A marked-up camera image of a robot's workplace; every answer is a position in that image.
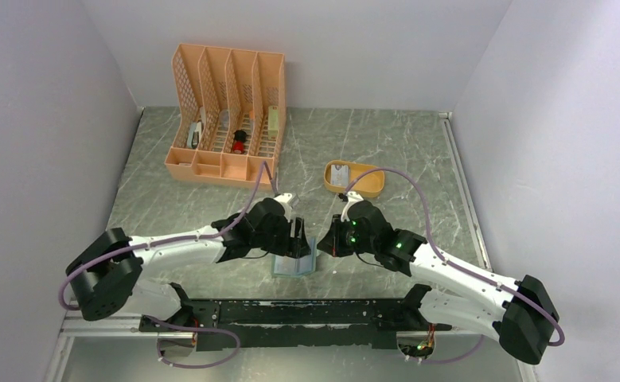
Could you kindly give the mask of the green leather card holder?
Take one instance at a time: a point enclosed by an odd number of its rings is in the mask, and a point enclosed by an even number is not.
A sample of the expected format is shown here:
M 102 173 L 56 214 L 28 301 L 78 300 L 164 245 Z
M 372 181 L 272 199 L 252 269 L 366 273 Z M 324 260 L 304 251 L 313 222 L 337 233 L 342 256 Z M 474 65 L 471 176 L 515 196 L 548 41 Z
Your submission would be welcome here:
M 273 277 L 301 278 L 316 271 L 317 249 L 316 238 L 309 239 L 310 254 L 299 259 L 274 255 L 271 274 Z

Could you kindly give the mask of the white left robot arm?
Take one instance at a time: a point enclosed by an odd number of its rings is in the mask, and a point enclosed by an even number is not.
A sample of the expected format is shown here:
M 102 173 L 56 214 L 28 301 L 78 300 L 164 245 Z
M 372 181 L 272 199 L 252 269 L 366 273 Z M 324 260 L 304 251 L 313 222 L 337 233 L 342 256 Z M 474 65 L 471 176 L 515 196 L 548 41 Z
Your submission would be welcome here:
M 129 236 L 107 230 L 66 268 L 66 285 L 86 321 L 117 312 L 150 315 L 171 330 L 189 326 L 193 309 L 176 283 L 154 278 L 174 268 L 243 259 L 253 249 L 301 259 L 309 256 L 304 220 L 293 214 L 291 195 L 266 197 L 251 208 L 190 232 L 164 236 Z

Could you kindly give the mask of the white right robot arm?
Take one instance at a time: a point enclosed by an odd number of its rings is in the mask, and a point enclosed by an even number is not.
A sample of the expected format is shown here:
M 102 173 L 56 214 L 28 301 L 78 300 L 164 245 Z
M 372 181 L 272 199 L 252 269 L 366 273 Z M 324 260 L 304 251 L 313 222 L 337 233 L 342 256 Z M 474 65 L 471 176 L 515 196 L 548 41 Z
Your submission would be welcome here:
M 401 317 L 410 329 L 430 322 L 470 330 L 526 364 L 539 364 L 553 344 L 560 316 L 539 279 L 513 279 L 475 267 L 434 248 L 424 236 L 393 228 L 368 201 L 334 215 L 318 250 L 334 257 L 371 254 L 392 272 L 436 285 L 437 290 L 403 306 Z

